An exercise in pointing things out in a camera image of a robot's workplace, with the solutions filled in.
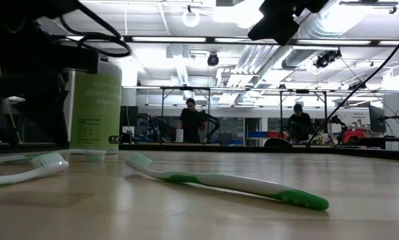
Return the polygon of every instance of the black robotic arm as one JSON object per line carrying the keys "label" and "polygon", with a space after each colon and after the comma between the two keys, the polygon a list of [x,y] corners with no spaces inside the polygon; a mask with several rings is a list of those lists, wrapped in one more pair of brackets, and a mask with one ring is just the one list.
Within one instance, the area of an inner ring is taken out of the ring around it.
{"label": "black robotic arm", "polygon": [[207,143],[211,143],[212,135],[220,129],[220,120],[214,116],[209,115],[208,113],[206,113],[205,110],[202,110],[200,112],[200,118],[201,121],[214,123],[214,128],[209,133],[206,134],[206,140],[205,140]]}

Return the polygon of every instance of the wooden table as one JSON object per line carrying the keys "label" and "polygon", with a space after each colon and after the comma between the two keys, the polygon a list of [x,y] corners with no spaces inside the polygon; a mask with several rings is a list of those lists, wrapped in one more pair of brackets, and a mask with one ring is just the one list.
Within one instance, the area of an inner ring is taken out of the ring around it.
{"label": "wooden table", "polygon": [[[0,188],[0,239],[399,240],[399,162],[324,154],[144,152],[160,171],[217,172],[284,183],[330,201],[327,212],[165,183],[124,165],[127,152]],[[0,166],[0,175],[28,169]]]}
{"label": "wooden table", "polygon": [[141,143],[141,145],[168,145],[168,146],[220,146],[220,143]]}

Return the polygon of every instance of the fluorescent light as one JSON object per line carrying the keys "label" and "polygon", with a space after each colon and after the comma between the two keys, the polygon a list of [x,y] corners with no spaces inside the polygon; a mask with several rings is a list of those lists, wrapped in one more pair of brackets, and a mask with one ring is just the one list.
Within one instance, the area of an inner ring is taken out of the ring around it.
{"label": "fluorescent light", "polygon": [[321,47],[321,46],[293,46],[292,48],[296,50],[325,50],[325,51],[338,50],[337,47]]}
{"label": "fluorescent light", "polygon": [[297,40],[298,44],[311,45],[369,45],[371,41],[368,40],[322,40],[322,39],[301,39]]}
{"label": "fluorescent light", "polygon": [[83,36],[66,36],[66,38],[79,41],[83,38]]}
{"label": "fluorescent light", "polygon": [[9,98],[8,98],[8,100],[10,100],[10,101],[25,101],[25,99],[24,99],[24,98],[21,98],[21,97],[15,97],[15,96],[13,96],[13,97],[9,97]]}
{"label": "fluorescent light", "polygon": [[257,41],[252,41],[246,37],[216,37],[214,39],[216,43],[250,43],[250,44],[278,44],[273,39],[262,39]]}
{"label": "fluorescent light", "polygon": [[381,41],[378,45],[379,46],[397,46],[399,41]]}
{"label": "fluorescent light", "polygon": [[204,43],[205,37],[133,37],[134,42],[189,42],[189,43]]}
{"label": "fluorescent light", "polygon": [[284,91],[286,89],[251,89],[251,91]]}
{"label": "fluorescent light", "polygon": [[221,91],[246,91],[246,88],[240,87],[211,87],[211,90],[221,90]]}
{"label": "fluorescent light", "polygon": [[161,89],[160,87],[147,87],[147,86],[124,86],[124,89]]}
{"label": "fluorescent light", "polygon": [[[162,104],[145,104],[149,107],[162,107]],[[177,104],[164,104],[164,107],[177,107]]]}

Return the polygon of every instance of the toothbrush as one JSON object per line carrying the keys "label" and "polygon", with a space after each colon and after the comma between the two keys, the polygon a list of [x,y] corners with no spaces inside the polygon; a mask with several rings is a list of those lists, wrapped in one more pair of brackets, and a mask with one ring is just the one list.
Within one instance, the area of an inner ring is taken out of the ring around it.
{"label": "toothbrush", "polygon": [[[55,153],[60,153],[61,155],[64,154],[85,154],[85,155],[105,155],[106,151],[100,150],[84,150],[84,149],[64,149],[55,151]],[[26,154],[26,155],[8,155],[0,157],[0,163],[8,163],[12,161],[20,161],[25,159],[31,159],[33,157],[37,157],[40,155],[44,155],[44,153],[33,153],[33,154]]]}
{"label": "toothbrush", "polygon": [[59,153],[47,153],[30,160],[33,170],[14,175],[0,176],[0,186],[45,177],[65,170],[69,163]]}
{"label": "toothbrush", "polygon": [[278,183],[223,174],[154,171],[148,168],[151,163],[151,159],[140,153],[133,153],[129,159],[125,160],[125,164],[134,170],[163,181],[196,183],[208,187],[240,191],[315,210],[329,208],[329,202],[326,199]]}

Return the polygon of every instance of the person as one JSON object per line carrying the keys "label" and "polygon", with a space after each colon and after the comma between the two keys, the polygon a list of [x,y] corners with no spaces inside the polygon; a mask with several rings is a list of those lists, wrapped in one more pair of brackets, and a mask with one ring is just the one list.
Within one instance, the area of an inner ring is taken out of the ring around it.
{"label": "person", "polygon": [[312,130],[312,120],[303,112],[301,104],[294,105],[294,114],[288,120],[288,134],[292,144],[305,144],[308,134]]}
{"label": "person", "polygon": [[195,100],[186,100],[187,108],[181,111],[179,129],[183,129],[183,141],[185,143],[200,143],[199,131],[204,131],[205,122],[200,118],[200,113],[195,109]]}

